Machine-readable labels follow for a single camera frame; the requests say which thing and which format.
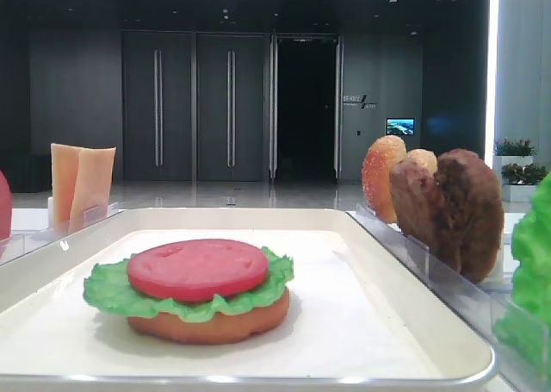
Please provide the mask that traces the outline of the brown meat patty front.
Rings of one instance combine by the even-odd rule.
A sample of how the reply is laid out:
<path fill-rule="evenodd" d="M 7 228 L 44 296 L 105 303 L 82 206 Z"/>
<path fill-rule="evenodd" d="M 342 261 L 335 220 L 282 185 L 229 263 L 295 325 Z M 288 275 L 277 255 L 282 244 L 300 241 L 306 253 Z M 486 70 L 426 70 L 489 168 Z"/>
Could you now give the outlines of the brown meat patty front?
<path fill-rule="evenodd" d="M 437 158 L 441 200 L 433 217 L 431 253 L 472 283 L 497 261 L 504 209 L 495 172 L 475 152 L 454 149 Z"/>

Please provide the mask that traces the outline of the brown meat patty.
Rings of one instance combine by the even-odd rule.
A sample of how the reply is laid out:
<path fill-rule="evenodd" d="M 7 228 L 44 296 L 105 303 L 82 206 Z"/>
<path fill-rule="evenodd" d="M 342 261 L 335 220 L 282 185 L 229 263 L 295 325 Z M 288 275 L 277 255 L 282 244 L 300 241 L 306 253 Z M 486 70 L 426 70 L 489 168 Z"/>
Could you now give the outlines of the brown meat patty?
<path fill-rule="evenodd" d="M 497 261 L 504 209 L 495 172 L 475 152 L 454 149 L 437 158 L 441 200 L 433 217 L 431 253 L 472 283 Z"/>
<path fill-rule="evenodd" d="M 450 212 L 434 175 L 407 157 L 393 166 L 389 179 L 393 208 L 402 233 L 424 243 L 432 255 L 460 271 L 458 238 L 454 236 Z"/>

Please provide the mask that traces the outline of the red tomato slice on tray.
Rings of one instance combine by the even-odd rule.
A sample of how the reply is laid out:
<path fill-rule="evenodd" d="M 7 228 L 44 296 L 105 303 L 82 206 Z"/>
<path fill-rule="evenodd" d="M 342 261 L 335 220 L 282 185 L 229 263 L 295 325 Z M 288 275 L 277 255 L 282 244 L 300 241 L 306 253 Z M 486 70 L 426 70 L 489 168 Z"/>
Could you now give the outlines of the red tomato slice on tray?
<path fill-rule="evenodd" d="M 268 275 L 263 251 L 236 240 L 185 240 L 133 255 L 129 282 L 148 296 L 206 302 L 256 288 Z"/>

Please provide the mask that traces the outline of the brown meat patty standing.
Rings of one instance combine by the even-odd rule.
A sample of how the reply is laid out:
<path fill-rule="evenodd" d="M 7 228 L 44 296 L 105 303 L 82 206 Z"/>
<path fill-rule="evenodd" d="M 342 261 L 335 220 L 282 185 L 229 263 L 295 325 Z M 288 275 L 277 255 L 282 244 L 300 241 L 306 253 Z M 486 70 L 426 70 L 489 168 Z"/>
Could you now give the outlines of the brown meat patty standing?
<path fill-rule="evenodd" d="M 407 157 L 393 166 L 389 179 L 393 208 L 402 233 L 424 243 L 432 255 L 460 271 L 458 238 L 454 236 L 450 212 L 434 175 Z"/>

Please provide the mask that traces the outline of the orange cheese slice front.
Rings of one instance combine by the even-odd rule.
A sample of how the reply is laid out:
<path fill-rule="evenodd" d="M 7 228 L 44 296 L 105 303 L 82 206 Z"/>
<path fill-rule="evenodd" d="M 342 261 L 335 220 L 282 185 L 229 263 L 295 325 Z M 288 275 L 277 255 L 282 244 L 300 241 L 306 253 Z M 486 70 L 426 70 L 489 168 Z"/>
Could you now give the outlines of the orange cheese slice front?
<path fill-rule="evenodd" d="M 84 221 L 84 213 L 107 214 L 116 148 L 82 148 L 71 206 L 71 224 Z"/>

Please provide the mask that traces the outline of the orange cheese slice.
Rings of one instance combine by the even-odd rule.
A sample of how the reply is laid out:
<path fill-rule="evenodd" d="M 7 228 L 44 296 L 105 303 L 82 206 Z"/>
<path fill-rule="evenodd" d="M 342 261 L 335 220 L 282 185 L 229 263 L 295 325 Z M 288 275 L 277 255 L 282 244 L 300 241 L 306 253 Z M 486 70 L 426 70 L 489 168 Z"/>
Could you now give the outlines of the orange cheese slice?
<path fill-rule="evenodd" d="M 74 198 L 80 146 L 51 144 L 53 225 L 57 226 L 70 220 Z"/>
<path fill-rule="evenodd" d="M 116 148 L 82 148 L 71 206 L 71 224 L 84 221 L 84 213 L 107 214 Z"/>

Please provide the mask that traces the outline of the green lettuce leaf on tray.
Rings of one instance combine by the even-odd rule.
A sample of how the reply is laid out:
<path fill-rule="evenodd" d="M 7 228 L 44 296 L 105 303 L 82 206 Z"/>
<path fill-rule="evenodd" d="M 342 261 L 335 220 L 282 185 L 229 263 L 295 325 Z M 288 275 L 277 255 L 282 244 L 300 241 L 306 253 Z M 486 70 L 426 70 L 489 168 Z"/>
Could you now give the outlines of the green lettuce leaf on tray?
<path fill-rule="evenodd" d="M 84 279 L 84 300 L 103 312 L 126 317 L 151 319 L 158 314 L 173 314 L 184 322 L 208 322 L 217 313 L 237 316 L 256 308 L 272 306 L 279 300 L 287 283 L 294 279 L 294 259 L 278 256 L 267 246 L 262 248 L 269 261 L 266 280 L 255 289 L 235 296 L 216 295 L 213 300 L 198 303 L 177 302 L 171 298 L 155 299 L 138 292 L 129 283 L 127 258 L 114 264 L 95 264 Z"/>

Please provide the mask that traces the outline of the orange cheese slice rear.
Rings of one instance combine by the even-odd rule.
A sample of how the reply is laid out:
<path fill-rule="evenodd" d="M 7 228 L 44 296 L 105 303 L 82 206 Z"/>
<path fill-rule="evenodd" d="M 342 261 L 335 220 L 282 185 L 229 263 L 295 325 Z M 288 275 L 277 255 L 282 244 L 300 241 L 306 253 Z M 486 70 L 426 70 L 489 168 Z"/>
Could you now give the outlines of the orange cheese slice rear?
<path fill-rule="evenodd" d="M 51 144 L 53 225 L 57 226 L 70 220 L 74 198 L 80 146 Z"/>

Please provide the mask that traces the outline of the red tomato slice standing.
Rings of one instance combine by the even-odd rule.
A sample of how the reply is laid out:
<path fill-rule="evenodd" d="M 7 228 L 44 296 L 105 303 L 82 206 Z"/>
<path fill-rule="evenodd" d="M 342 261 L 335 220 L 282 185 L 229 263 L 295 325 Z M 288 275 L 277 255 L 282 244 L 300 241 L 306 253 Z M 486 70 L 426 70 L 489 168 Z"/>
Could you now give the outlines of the red tomato slice standing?
<path fill-rule="evenodd" d="M 0 239 L 5 240 L 11 233 L 13 197 L 4 174 L 0 172 Z"/>

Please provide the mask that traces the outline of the green lettuce leaf standing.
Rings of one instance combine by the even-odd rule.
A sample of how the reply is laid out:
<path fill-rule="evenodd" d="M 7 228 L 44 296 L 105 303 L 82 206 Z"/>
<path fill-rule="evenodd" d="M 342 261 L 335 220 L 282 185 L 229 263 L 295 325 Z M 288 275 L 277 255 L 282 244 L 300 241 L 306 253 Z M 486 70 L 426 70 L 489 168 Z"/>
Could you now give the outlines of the green lettuce leaf standing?
<path fill-rule="evenodd" d="M 494 326 L 497 338 L 550 374 L 550 177 L 531 197 L 531 209 L 513 228 L 511 299 L 515 306 Z"/>

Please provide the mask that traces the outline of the sesame bun half far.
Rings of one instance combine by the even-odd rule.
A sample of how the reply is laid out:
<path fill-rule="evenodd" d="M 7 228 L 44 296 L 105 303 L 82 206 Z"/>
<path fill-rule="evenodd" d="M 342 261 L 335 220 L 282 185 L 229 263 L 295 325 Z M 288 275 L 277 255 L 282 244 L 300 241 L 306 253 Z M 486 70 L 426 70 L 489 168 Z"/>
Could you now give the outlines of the sesame bun half far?
<path fill-rule="evenodd" d="M 385 135 L 368 148 L 362 163 L 362 190 L 367 204 L 386 223 L 396 222 L 389 173 L 405 157 L 405 142 L 396 135 Z"/>

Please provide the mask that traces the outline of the dark double door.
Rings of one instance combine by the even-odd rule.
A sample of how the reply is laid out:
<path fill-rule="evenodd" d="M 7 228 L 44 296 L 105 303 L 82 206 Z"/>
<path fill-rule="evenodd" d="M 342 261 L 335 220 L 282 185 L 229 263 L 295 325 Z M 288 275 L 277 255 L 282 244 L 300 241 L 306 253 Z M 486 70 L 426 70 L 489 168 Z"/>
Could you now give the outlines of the dark double door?
<path fill-rule="evenodd" d="M 267 35 L 127 31 L 122 48 L 125 179 L 267 177 Z"/>

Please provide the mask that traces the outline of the bottom bun half on tray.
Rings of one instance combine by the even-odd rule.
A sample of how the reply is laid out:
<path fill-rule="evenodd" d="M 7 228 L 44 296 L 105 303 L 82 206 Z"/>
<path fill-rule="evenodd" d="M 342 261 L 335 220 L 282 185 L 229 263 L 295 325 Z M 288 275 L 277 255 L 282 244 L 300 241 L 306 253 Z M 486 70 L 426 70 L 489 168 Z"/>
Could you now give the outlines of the bottom bun half on tray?
<path fill-rule="evenodd" d="M 233 316 L 217 312 L 211 320 L 202 323 L 185 322 L 168 313 L 160 313 L 153 318 L 128 317 L 127 322 L 139 333 L 177 343 L 226 345 L 278 327 L 288 314 L 289 304 L 290 292 L 286 288 L 282 297 L 268 307 L 253 308 L 247 313 Z"/>

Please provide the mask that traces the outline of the clear acrylic rack left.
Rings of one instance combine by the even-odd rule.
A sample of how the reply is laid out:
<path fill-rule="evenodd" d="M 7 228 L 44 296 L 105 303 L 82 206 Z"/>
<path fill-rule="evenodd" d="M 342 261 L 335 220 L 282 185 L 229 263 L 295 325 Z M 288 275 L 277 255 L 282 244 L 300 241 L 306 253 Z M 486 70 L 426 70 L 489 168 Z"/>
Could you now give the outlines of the clear acrylic rack left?
<path fill-rule="evenodd" d="M 16 260 L 43 246 L 86 227 L 97 224 L 120 212 L 119 203 L 113 202 L 106 207 L 86 210 L 79 220 L 68 221 L 62 225 L 53 225 L 52 198 L 48 198 L 48 208 L 14 208 L 12 211 L 11 234 L 1 240 L 1 265 Z"/>

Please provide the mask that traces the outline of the clear acrylic rack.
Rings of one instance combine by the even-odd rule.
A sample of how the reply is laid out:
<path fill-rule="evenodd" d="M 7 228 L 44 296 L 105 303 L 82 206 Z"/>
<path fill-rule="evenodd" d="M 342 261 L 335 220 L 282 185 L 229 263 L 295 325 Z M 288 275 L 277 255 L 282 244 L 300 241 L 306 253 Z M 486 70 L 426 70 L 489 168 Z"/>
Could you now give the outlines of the clear acrylic rack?
<path fill-rule="evenodd" d="M 79 220 L 68 221 L 62 225 L 53 225 L 52 198 L 48 198 L 48 208 L 14 208 L 12 211 L 11 234 L 1 240 L 1 265 L 16 260 L 43 246 L 86 227 L 97 224 L 120 212 L 119 203 L 113 202 L 106 207 L 86 210 Z"/>
<path fill-rule="evenodd" d="M 474 284 L 423 244 L 358 205 L 351 215 L 452 311 L 495 347 L 500 374 L 517 391 L 550 390 L 550 327 L 511 299 L 511 276 Z"/>

